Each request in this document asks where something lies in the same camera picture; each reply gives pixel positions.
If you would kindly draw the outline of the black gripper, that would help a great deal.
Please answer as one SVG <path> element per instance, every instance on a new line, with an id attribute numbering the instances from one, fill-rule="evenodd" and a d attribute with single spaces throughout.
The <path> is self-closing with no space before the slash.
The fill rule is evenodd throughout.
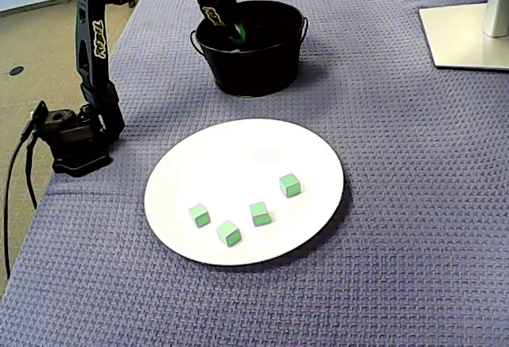
<path id="1" fill-rule="evenodd" d="M 205 19 L 223 30 L 227 41 L 239 42 L 239 8 L 237 0 L 198 0 Z"/>

